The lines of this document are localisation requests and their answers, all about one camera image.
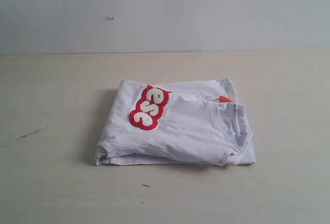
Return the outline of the white t-shirt red lettering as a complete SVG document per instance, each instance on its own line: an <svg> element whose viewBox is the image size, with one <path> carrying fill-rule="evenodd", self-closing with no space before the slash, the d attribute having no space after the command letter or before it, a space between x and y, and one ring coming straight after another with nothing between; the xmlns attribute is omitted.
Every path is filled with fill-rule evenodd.
<svg viewBox="0 0 330 224"><path fill-rule="evenodd" d="M95 162L249 165L256 162L252 137L246 107L229 78L158 85L122 80Z"/></svg>

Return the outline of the small white wall hook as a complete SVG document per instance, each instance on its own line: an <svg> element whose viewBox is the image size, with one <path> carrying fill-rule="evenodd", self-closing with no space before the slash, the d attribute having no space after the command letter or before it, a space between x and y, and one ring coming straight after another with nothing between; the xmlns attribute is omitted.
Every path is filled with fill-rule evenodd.
<svg viewBox="0 0 330 224"><path fill-rule="evenodd" d="M114 17L113 17L113 16L107 16L107 17L106 17L106 20L107 20L107 21L113 21L113 20L114 20Z"/></svg>

